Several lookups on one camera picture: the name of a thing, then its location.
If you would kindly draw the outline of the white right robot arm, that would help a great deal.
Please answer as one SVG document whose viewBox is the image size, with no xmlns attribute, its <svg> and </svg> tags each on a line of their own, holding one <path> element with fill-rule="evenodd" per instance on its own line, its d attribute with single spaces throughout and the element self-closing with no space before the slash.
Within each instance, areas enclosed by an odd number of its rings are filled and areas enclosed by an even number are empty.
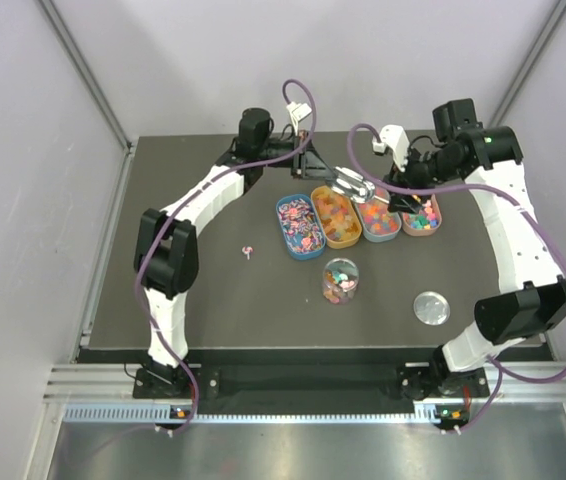
<svg viewBox="0 0 566 480">
<path fill-rule="evenodd" d="M 392 209 L 412 213 L 433 196 L 468 190 L 493 249 L 498 295 L 477 301 L 472 323 L 430 361 L 428 388 L 450 396 L 501 352 L 566 318 L 566 264 L 535 218 L 515 132 L 484 126 L 470 98 L 437 107 L 433 120 L 432 151 L 419 152 L 399 125 L 384 126 L 372 145 L 392 156 L 383 179 Z"/>
</svg>

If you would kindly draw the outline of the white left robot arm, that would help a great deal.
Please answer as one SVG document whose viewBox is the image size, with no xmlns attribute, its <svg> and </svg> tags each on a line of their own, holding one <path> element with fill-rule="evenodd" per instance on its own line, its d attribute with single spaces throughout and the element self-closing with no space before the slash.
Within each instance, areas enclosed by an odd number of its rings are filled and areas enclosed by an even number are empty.
<svg viewBox="0 0 566 480">
<path fill-rule="evenodd" d="M 273 120 L 263 108 L 243 111 L 230 146 L 187 194 L 161 210 L 148 209 L 140 220 L 134 254 L 135 294 L 148 316 L 148 359 L 138 372 L 143 395 L 176 398 L 197 392 L 185 362 L 187 293 L 199 272 L 198 236 L 230 203 L 241 198 L 267 167 L 287 168 L 296 179 L 330 178 L 330 168 L 313 147 L 305 119 L 316 113 L 306 103 L 287 104 L 292 134 L 273 137 Z"/>
</svg>

